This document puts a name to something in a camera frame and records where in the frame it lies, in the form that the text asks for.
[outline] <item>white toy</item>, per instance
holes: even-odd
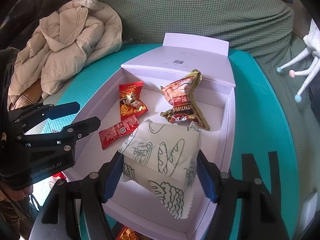
[[[317,75],[320,70],[320,31],[314,22],[311,20],[310,31],[309,34],[304,36],[303,41],[307,45],[307,47],[295,57],[293,60],[289,61],[287,64],[284,64],[281,67],[277,68],[277,71],[280,73],[282,69],[293,65],[294,63],[299,62],[300,60],[304,59],[306,56],[312,54],[314,60],[310,67],[303,71],[294,71],[290,70],[289,75],[290,77],[294,78],[295,76],[307,76],[306,80],[302,84],[301,88],[299,89],[298,93],[295,95],[294,99],[297,103],[301,102],[301,94],[306,89],[306,87],[310,84],[313,78]]]

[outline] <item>plaid fabric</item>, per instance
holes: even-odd
[[[98,0],[121,17],[124,42],[162,43],[166,32],[230,42],[258,63],[278,63],[290,44],[294,11],[281,0]]]
[[[23,106],[31,105],[39,101],[42,95],[41,79],[34,82],[31,87],[27,88],[21,95],[11,95],[10,110],[14,110]]]

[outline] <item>teal mat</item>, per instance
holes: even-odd
[[[116,220],[114,220],[112,217],[108,216],[107,214],[106,214],[106,219],[108,221],[110,229],[112,229],[117,223]],[[80,233],[81,233],[81,240],[90,240],[86,231],[84,217],[82,215],[80,216]]]
[[[160,45],[123,46],[119,52],[92,63],[76,76],[58,104],[77,101],[83,107],[122,63],[158,46]],[[287,120],[273,89],[255,60],[248,53],[235,49],[229,50],[229,60],[236,81],[236,132],[230,167],[232,175],[237,179],[242,178],[241,154],[252,153],[261,177],[270,190],[268,152],[278,152],[281,214],[292,238],[298,215],[299,178]],[[43,132],[59,131],[63,126],[70,124],[75,116],[49,120]],[[236,210],[230,237],[232,240],[236,240],[239,217],[240,205]]]

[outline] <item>white box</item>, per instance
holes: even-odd
[[[98,131],[76,144],[76,164],[65,170],[72,180],[83,179],[109,162],[126,136],[102,150],[99,131],[120,122],[119,84],[143,80],[140,99],[149,109],[138,118],[167,123],[159,114],[172,106],[160,94],[160,86],[181,79],[198,69],[203,78],[195,99],[211,127],[201,131],[201,150],[221,171],[228,172],[235,131],[235,81],[228,60],[228,42],[208,37],[166,33],[163,46],[121,65],[82,108],[74,122],[97,116]],[[119,182],[104,210],[120,223],[155,240],[200,240],[216,205],[204,196],[199,179],[189,217],[175,219],[156,196],[137,183]]]

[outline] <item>red candy wrapper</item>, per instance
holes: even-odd
[[[62,171],[52,175],[52,177],[56,178],[56,177],[60,177],[61,179],[66,179],[67,177],[62,173]]]
[[[139,98],[142,86],[143,81],[119,85],[121,121],[132,115],[138,117],[148,111]]]
[[[99,132],[102,149],[107,148],[109,144],[121,136],[132,133],[139,126],[137,117],[132,115],[116,125]]]

